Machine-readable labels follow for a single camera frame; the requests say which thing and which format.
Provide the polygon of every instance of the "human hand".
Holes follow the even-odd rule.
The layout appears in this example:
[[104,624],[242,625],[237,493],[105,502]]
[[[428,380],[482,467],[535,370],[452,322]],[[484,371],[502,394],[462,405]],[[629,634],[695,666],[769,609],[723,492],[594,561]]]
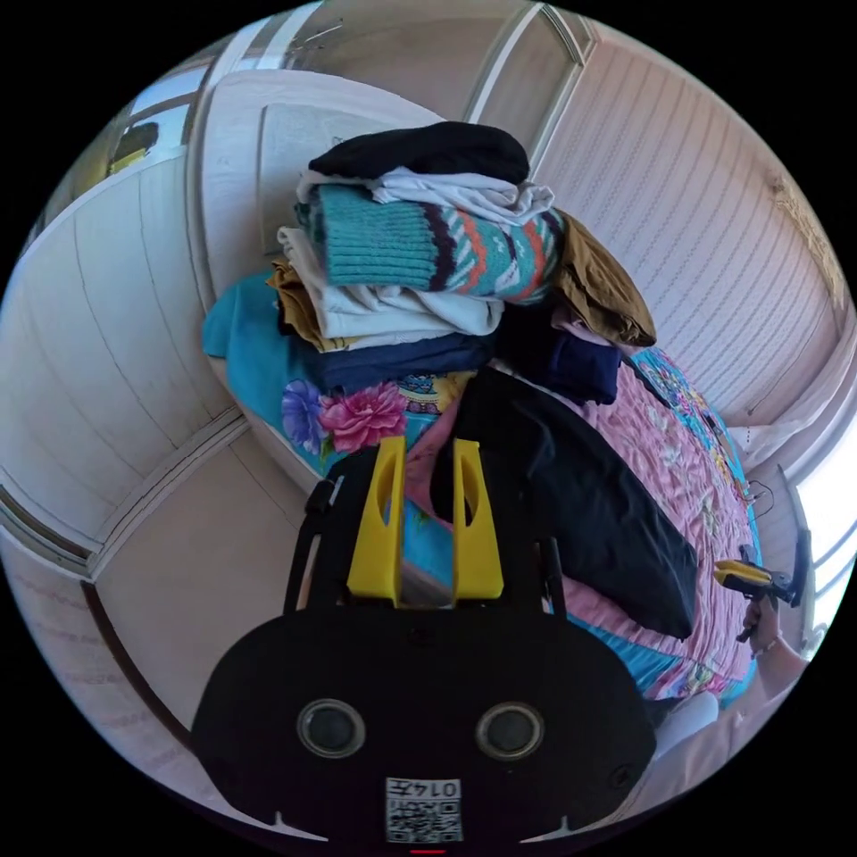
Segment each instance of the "human hand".
[[756,654],[779,637],[779,615],[767,596],[747,605],[744,627],[755,628],[750,635],[750,648]]

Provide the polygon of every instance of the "knit sweater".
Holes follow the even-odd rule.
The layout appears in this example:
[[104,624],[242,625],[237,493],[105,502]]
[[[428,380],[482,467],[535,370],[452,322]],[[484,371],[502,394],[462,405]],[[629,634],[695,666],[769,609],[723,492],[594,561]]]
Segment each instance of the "knit sweater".
[[553,210],[510,226],[448,206],[380,204],[349,185],[319,185],[297,210],[332,287],[391,285],[530,304],[550,287],[564,237]]

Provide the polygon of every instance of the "camera lens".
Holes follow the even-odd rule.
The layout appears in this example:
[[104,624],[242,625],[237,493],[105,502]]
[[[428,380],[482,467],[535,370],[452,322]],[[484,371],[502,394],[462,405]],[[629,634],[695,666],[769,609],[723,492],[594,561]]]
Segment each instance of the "camera lens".
[[320,699],[307,705],[298,718],[297,733],[308,750],[329,759],[356,753],[366,738],[361,716],[337,699]]
[[542,719],[534,709],[523,703],[501,703],[479,720],[476,741],[486,755],[514,761],[533,753],[543,734]]

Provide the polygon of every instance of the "brown jacket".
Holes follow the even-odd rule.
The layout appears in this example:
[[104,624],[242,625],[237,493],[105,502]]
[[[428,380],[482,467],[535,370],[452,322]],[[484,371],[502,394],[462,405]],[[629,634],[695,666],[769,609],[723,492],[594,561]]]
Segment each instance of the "brown jacket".
[[616,345],[654,345],[654,321],[634,281],[582,223],[559,214],[565,221],[565,247],[554,287],[593,333]]

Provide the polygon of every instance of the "yellow clamp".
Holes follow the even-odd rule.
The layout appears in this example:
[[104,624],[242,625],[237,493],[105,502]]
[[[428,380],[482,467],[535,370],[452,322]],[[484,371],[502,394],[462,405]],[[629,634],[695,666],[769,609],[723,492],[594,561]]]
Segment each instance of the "yellow clamp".
[[[402,592],[405,455],[404,437],[381,441],[347,581],[355,597],[388,600],[394,607]],[[479,444],[455,440],[453,605],[460,599],[499,598],[502,592],[503,571]]]
[[378,449],[347,586],[357,598],[383,598],[398,607],[402,593],[404,437],[385,437]]
[[479,444],[453,445],[453,606],[459,599],[488,600],[503,592],[503,570],[488,500]]
[[767,571],[757,569],[746,562],[719,560],[714,563],[714,579],[719,584],[723,585],[730,574],[734,574],[737,578],[746,580],[748,583],[758,584],[762,587],[767,586],[772,580],[771,575]]

